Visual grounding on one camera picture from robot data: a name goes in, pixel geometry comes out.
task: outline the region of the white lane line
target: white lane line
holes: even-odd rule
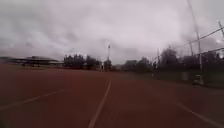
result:
[[[44,98],[44,97],[56,94],[58,92],[63,92],[65,90],[66,89],[60,89],[60,90],[57,90],[57,91],[54,91],[54,92],[50,92],[50,93],[42,95],[42,96],[37,96],[37,97],[33,97],[33,98],[30,98],[30,99],[27,99],[27,100],[24,100],[24,101],[15,102],[15,103],[11,103],[11,104],[8,104],[8,105],[3,105],[3,106],[0,106],[0,111],[6,110],[6,109],[9,109],[9,108],[12,108],[12,107],[21,106],[23,104],[26,104],[26,103],[29,103],[29,102],[33,102],[33,101],[38,100],[40,98]]]
[[[34,98],[30,98],[30,99],[28,99],[28,100],[24,100],[24,101],[22,102],[22,104],[25,104],[25,103],[28,103],[28,102],[37,100],[37,99],[39,99],[40,97],[41,97],[41,96],[37,96],[37,97],[34,97]]]
[[[109,82],[109,84],[108,84],[108,86],[107,86],[107,90],[106,90],[106,92],[105,92],[105,94],[104,94],[104,96],[103,96],[103,99],[101,100],[101,102],[100,102],[100,104],[99,104],[99,106],[98,106],[98,108],[97,108],[97,111],[96,111],[95,115],[94,115],[93,118],[91,119],[88,128],[94,128],[95,123],[96,123],[96,121],[97,121],[97,119],[98,119],[98,117],[99,117],[99,115],[100,115],[100,112],[101,112],[102,109],[103,109],[103,106],[104,106],[104,104],[105,104],[105,101],[106,101],[106,99],[107,99],[107,95],[108,95],[108,93],[109,93],[109,91],[110,91],[110,86],[111,86],[111,81]]]
[[[209,124],[211,124],[211,125],[213,125],[213,126],[215,126],[215,127],[217,127],[217,128],[224,128],[224,125],[222,125],[222,124],[220,124],[220,123],[217,123],[217,122],[213,121],[212,119],[209,119],[209,118],[207,118],[207,117],[205,117],[205,116],[203,116],[203,115],[200,115],[200,114],[198,114],[198,113],[196,113],[196,112],[193,112],[191,109],[189,109],[188,107],[186,107],[186,106],[184,106],[184,105],[182,105],[182,104],[180,104],[180,103],[176,103],[176,105],[177,105],[178,107],[182,108],[183,110],[185,110],[185,111],[187,111],[187,112],[193,114],[194,116],[196,116],[196,117],[202,119],[203,121],[205,121],[205,122],[207,122],[207,123],[209,123]]]

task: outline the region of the sky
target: sky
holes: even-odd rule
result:
[[[191,3],[201,36],[218,29],[218,20],[224,25],[223,0]],[[112,63],[122,64],[152,59],[170,45],[186,53],[182,45],[194,39],[186,0],[0,0],[0,56],[105,60],[110,44]],[[224,44],[221,33],[203,42],[205,51]]]

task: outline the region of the red track surface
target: red track surface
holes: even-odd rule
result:
[[[0,65],[0,71],[0,121],[5,128],[88,128],[110,81],[94,128],[224,126],[220,90],[117,73],[9,65]]]

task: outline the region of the utility pole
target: utility pole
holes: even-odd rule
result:
[[[219,22],[219,27],[220,27],[220,29],[221,29],[221,32],[222,32],[222,36],[223,36],[223,38],[224,38],[224,31],[223,31],[223,27],[222,27],[222,24],[221,24],[221,22],[220,21],[218,21]]]
[[[194,52],[193,52],[193,48],[192,48],[192,43],[191,42],[189,42],[189,46],[190,46],[190,50],[191,50],[191,56],[193,56]]]
[[[194,15],[194,11],[193,11],[193,7],[191,5],[190,0],[187,0],[188,6],[190,8],[191,14],[192,14],[192,18],[193,18],[193,22],[194,22],[194,28],[195,28],[195,32],[197,35],[197,41],[198,41],[198,54],[199,54],[199,64],[200,64],[200,70],[202,70],[202,56],[201,56],[201,41],[200,41],[200,36],[199,36],[199,31],[198,31],[198,26],[197,26],[197,22],[195,19],[195,15]]]

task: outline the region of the pole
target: pole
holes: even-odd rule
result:
[[[198,41],[198,54],[199,54],[199,64],[200,64],[200,70],[202,70],[202,56],[201,56],[201,41],[200,41],[200,36],[199,36],[199,31],[198,31],[198,26],[197,26],[197,22],[195,19],[195,15],[194,15],[194,11],[193,11],[193,7],[191,5],[190,0],[187,0],[188,6],[190,8],[191,14],[192,14],[192,18],[193,18],[193,22],[194,22],[194,28],[195,28],[195,32],[197,35],[197,41]]]
[[[108,56],[107,56],[107,60],[110,60],[110,44],[108,45]]]
[[[190,46],[190,50],[191,50],[191,56],[193,56],[194,52],[193,52],[193,48],[192,48],[192,43],[191,42],[189,42],[189,46]]]
[[[224,38],[224,31],[223,31],[223,27],[222,27],[222,24],[221,24],[221,22],[220,22],[220,21],[219,21],[219,27],[220,27],[220,29],[221,29],[222,36],[223,36],[223,38]]]
[[[158,49],[158,52],[157,52],[157,54],[158,54],[158,65],[160,64],[160,55],[159,55],[159,49]]]

